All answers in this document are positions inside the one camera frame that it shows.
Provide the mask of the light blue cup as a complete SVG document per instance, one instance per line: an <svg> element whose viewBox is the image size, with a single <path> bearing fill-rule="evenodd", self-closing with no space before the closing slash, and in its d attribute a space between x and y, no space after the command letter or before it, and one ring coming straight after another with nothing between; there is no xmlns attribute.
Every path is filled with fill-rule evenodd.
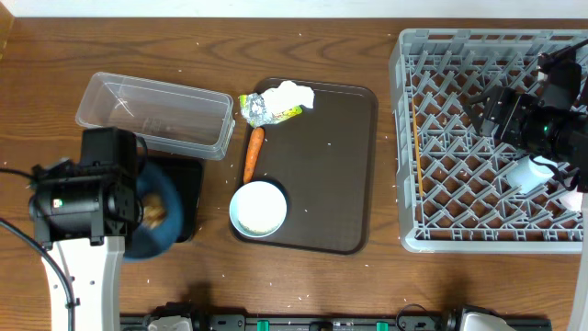
<svg viewBox="0 0 588 331"><path fill-rule="evenodd" d="M527 194L554 176L550 166L556 167L557 164L542 156L526 156L519 159L516 167L506 175L507 184L511 188L520 188L520 194Z"/></svg>

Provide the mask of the pink cup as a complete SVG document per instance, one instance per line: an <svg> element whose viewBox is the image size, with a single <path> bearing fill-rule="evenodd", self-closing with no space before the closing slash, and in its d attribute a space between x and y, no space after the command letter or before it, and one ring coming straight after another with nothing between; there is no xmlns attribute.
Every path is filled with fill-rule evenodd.
<svg viewBox="0 0 588 331"><path fill-rule="evenodd" d="M560 204L568 211L580 212L583 194L578 191L567 191L560 196Z"/></svg>

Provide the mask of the orange carrot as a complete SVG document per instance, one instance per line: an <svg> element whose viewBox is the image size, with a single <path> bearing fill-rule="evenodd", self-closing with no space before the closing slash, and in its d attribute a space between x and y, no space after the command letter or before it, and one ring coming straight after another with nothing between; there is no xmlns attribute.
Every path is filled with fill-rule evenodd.
<svg viewBox="0 0 588 331"><path fill-rule="evenodd" d="M250 135L246 157L243 169L243 183L249 183L254 175L254 169L258 156L265 141L265 130L263 127L257 127L252 130Z"/></svg>

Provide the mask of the brown food scraps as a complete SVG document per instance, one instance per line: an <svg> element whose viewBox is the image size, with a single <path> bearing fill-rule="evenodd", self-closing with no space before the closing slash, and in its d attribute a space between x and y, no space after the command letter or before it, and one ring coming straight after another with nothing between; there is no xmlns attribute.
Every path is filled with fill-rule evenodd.
<svg viewBox="0 0 588 331"><path fill-rule="evenodd" d="M166 207L160 195L150 193L142 198L142 223L150 229L161 225L167 216Z"/></svg>

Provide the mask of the blue plate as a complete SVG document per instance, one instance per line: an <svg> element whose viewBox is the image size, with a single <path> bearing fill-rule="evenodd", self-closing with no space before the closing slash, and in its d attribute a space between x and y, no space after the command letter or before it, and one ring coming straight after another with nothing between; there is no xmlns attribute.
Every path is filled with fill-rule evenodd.
<svg viewBox="0 0 588 331"><path fill-rule="evenodd" d="M139 262L165 253L182 233L183 205L171 178L157 164L148 162L137 181L143 207L141 224L126 251L126 262Z"/></svg>

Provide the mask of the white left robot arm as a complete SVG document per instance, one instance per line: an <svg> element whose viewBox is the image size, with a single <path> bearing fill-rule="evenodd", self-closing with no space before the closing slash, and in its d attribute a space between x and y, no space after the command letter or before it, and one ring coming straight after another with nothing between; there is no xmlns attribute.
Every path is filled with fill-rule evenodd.
<svg viewBox="0 0 588 331"><path fill-rule="evenodd" d="M29 215L49 256L43 265L54 330L120 328L120 268L142 219L138 144L130 131L87 129L78 163L33 169Z"/></svg>

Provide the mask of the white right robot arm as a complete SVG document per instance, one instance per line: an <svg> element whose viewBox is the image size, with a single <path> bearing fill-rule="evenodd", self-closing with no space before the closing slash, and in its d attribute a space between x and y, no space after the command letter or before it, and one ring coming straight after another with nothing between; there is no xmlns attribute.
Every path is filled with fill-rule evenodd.
<svg viewBox="0 0 588 331"><path fill-rule="evenodd" d="M569 183L553 165L548 168L568 191L582 194L582 227L587 227L587 116L547 106L532 95L494 87L471 97L463 108L476 133L492 137L534 156L576 168Z"/></svg>

